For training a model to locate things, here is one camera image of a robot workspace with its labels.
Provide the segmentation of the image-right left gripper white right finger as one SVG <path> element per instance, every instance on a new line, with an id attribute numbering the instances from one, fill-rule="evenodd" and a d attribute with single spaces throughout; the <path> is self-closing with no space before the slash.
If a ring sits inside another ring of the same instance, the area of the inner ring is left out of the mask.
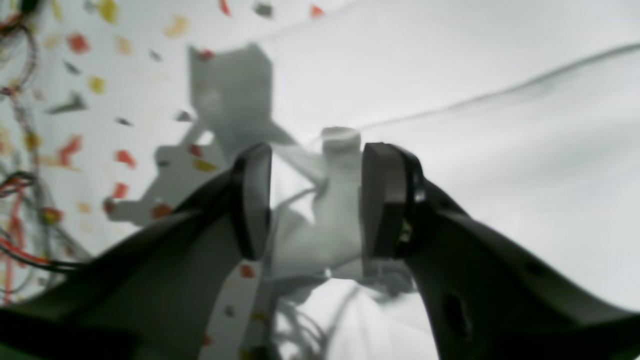
<path id="1" fill-rule="evenodd" d="M 361 223 L 373 259 L 402 260 L 441 360 L 636 360 L 640 319 L 468 215 L 400 146 L 367 143 Z"/>

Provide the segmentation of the image-right left gripper dark left finger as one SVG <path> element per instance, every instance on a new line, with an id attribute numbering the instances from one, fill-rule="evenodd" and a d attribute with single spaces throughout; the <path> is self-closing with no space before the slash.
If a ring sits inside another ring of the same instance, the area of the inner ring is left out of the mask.
<path id="1" fill-rule="evenodd" d="M 265 254 L 272 148 L 250 146 L 170 215 L 1 310 L 3 360 L 196 360 L 227 276 Z"/>

